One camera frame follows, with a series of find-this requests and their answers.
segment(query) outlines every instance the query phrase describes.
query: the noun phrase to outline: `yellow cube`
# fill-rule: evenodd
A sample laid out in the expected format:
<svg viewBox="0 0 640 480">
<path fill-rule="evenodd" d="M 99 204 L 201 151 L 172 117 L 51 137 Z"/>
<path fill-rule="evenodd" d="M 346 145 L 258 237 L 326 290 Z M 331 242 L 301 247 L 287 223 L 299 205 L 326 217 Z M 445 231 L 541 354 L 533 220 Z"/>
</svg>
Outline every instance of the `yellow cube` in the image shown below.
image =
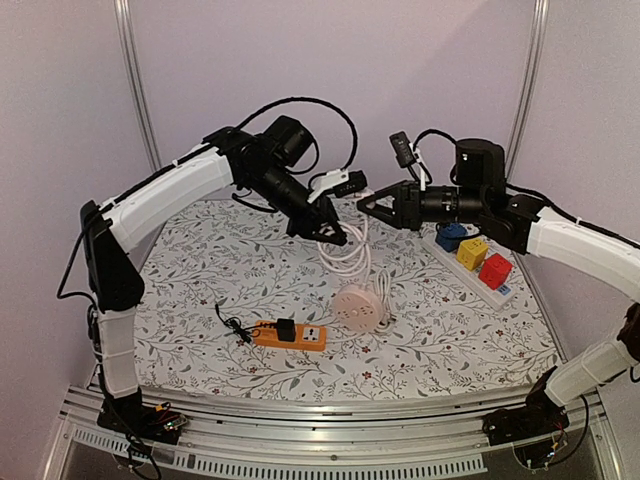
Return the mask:
<svg viewBox="0 0 640 480">
<path fill-rule="evenodd" d="M 484 261 L 489 245 L 479 238 L 471 238 L 460 242 L 456 259 L 469 271 L 474 271 Z"/>
</svg>

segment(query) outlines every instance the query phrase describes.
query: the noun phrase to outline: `purple wall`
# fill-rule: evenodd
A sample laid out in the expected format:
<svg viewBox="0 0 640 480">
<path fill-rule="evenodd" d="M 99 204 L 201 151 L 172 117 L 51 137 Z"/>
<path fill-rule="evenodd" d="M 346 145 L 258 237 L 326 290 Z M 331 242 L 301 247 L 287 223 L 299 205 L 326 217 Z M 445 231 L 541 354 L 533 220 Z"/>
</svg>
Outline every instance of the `purple wall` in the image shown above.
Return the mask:
<svg viewBox="0 0 640 480">
<path fill-rule="evenodd" d="M 640 4 L 551 2 L 542 65 L 514 183 L 640 239 Z M 601 282 L 529 259 L 569 356 L 619 330 L 631 302 Z M 640 390 L 601 389 L 628 476 L 640 478 Z"/>
<path fill-rule="evenodd" d="M 93 366 L 86 301 L 55 300 L 79 208 L 149 167 L 112 1 L 0 2 L 0 37 L 0 477 L 23 480 Z"/>
<path fill-rule="evenodd" d="M 272 100 L 318 96 L 355 121 L 355 167 L 374 187 L 401 178 L 390 134 L 429 127 L 506 144 L 534 2 L 139 0 L 132 17 L 164 162 Z M 318 138 L 320 168 L 341 166 L 349 131 L 321 107 L 283 107 Z M 266 127 L 278 113 L 250 125 Z M 453 152 L 424 143 L 436 181 Z"/>
</svg>

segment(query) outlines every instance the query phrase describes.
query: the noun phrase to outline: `table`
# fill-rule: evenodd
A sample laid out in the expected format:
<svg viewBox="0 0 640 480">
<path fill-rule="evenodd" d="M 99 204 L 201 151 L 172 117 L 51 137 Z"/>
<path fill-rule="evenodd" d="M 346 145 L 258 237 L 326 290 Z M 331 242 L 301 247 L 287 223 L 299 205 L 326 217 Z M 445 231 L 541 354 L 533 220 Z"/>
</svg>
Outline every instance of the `table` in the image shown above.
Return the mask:
<svg viewBox="0 0 640 480">
<path fill-rule="evenodd" d="M 342 220 L 360 224 L 352 202 Z M 141 384 L 235 397 L 335 402 L 453 395 L 534 381 L 558 361 L 522 272 L 514 300 L 495 312 L 422 247 L 423 232 L 370 222 L 375 272 L 393 277 L 398 319 L 386 336 L 347 330 L 331 298 L 347 280 L 325 271 L 314 242 L 286 236 L 282 214 L 199 201 L 170 219 L 142 276 L 135 323 Z M 293 318 L 328 330 L 324 352 L 245 345 L 214 310 L 257 320 Z"/>
</svg>

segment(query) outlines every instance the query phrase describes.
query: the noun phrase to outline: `socket outlet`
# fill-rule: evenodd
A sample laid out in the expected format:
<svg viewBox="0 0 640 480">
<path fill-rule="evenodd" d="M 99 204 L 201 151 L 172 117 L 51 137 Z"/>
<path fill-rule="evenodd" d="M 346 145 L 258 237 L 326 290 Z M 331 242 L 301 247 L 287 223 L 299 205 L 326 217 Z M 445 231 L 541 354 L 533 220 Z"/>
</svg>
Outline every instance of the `socket outlet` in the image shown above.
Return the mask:
<svg viewBox="0 0 640 480">
<path fill-rule="evenodd" d="M 320 341 L 320 329 L 314 326 L 304 327 L 302 331 L 302 339 L 305 342 L 319 342 Z"/>
</svg>

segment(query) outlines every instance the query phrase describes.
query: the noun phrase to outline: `blue cube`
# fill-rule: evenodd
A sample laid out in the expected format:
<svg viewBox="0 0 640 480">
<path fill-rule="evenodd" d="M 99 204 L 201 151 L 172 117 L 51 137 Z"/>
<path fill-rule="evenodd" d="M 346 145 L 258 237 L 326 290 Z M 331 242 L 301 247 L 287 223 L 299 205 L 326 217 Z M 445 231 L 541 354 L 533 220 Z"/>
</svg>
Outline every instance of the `blue cube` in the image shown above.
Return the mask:
<svg viewBox="0 0 640 480">
<path fill-rule="evenodd" d="M 467 229 L 459 223 L 450 223 L 446 227 L 438 230 L 436 235 L 436 243 L 443 250 L 451 253 L 458 249 L 460 242 L 467 236 Z"/>
</svg>

